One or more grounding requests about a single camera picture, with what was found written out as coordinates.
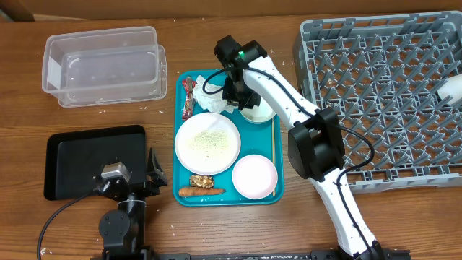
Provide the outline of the white tissue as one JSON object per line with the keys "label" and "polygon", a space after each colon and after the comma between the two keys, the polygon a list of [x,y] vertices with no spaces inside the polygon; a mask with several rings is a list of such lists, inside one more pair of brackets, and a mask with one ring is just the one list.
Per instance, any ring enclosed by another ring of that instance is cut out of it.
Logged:
{"label": "white tissue", "polygon": [[198,75],[196,78],[196,86],[193,89],[193,98],[201,108],[211,113],[228,112],[233,113],[235,106],[229,105],[226,100],[222,99],[222,91],[209,95],[203,91],[205,78]]}

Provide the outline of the red snack wrapper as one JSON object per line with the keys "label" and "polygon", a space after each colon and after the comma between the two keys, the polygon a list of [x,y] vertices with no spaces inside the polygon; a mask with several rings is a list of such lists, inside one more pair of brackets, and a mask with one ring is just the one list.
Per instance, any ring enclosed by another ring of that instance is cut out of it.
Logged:
{"label": "red snack wrapper", "polygon": [[187,76],[183,80],[183,87],[186,91],[186,99],[183,106],[182,120],[186,121],[193,116],[193,110],[195,106],[195,100],[193,97],[193,90],[196,86],[196,82],[192,79],[191,76]]}

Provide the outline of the pink white bowl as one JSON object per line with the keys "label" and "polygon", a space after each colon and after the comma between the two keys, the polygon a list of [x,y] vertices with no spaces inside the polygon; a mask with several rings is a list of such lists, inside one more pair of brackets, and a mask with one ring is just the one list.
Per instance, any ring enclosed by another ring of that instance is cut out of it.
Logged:
{"label": "pink white bowl", "polygon": [[275,165],[263,155],[247,155],[232,170],[232,183],[247,199],[264,199],[273,194],[278,181]]}

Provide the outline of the white cup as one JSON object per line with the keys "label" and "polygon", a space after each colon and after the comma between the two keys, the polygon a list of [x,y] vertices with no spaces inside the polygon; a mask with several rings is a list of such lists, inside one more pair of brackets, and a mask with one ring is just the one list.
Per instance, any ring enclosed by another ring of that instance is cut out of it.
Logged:
{"label": "white cup", "polygon": [[448,104],[454,106],[462,97],[462,74],[447,78],[437,95],[441,100],[452,97]]}

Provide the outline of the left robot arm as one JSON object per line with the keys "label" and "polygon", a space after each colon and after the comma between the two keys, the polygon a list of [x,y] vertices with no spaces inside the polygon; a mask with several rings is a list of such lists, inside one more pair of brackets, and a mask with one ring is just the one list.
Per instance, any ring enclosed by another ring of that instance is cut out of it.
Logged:
{"label": "left robot arm", "polygon": [[117,162],[106,165],[97,181],[95,192],[117,202],[117,208],[106,212],[99,222],[103,238],[102,259],[143,259],[159,257],[145,242],[146,198],[160,193],[167,185],[167,177],[157,161],[154,151],[149,151],[144,181],[130,184],[131,173]]}

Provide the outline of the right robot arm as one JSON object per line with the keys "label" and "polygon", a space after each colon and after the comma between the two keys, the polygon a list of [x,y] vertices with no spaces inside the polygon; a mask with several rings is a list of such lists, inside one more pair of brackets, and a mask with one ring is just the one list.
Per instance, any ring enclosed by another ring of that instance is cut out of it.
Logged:
{"label": "right robot arm", "polygon": [[338,238],[341,259],[386,259],[386,253],[360,214],[344,162],[344,132],[333,108],[320,109],[282,76],[263,47],[252,40],[240,45],[228,35],[214,55],[226,73],[219,90],[228,104],[255,108],[265,100],[288,131],[288,158],[301,178],[320,195]]}

